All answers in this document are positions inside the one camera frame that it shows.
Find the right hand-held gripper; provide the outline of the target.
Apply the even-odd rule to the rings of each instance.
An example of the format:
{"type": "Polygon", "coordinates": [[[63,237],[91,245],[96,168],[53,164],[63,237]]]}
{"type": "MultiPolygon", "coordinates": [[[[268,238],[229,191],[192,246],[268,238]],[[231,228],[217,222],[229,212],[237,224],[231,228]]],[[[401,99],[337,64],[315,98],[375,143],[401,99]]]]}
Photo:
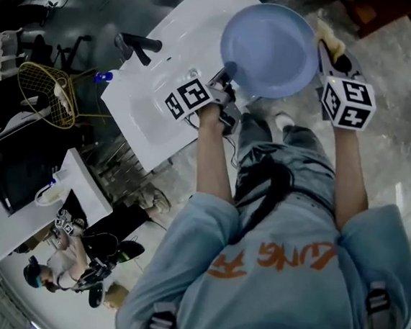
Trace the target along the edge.
{"type": "Polygon", "coordinates": [[[374,87],[363,76],[360,63],[346,56],[346,73],[333,69],[332,56],[324,40],[317,44],[323,119],[334,127],[365,130],[376,113],[374,87]]]}

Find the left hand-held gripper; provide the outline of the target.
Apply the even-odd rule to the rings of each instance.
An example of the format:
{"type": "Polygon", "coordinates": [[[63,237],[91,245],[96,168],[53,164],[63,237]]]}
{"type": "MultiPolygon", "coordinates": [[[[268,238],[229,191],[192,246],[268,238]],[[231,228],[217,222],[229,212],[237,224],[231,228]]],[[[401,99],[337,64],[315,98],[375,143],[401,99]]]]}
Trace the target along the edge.
{"type": "Polygon", "coordinates": [[[216,104],[220,109],[220,122],[225,126],[224,135],[233,134],[240,114],[235,104],[235,92],[230,84],[236,68],[236,64],[227,63],[207,85],[199,78],[193,78],[171,92],[164,103],[173,120],[180,122],[202,107],[216,104]]]}

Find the person's left hand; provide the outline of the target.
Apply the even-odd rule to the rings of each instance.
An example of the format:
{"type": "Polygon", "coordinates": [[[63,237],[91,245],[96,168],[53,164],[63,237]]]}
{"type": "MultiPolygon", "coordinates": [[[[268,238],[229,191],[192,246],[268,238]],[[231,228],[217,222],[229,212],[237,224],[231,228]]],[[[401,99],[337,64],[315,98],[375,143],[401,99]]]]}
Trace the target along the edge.
{"type": "Polygon", "coordinates": [[[197,112],[199,116],[199,127],[207,128],[223,128],[223,123],[220,121],[221,109],[217,104],[208,104],[200,108],[197,112]]]}

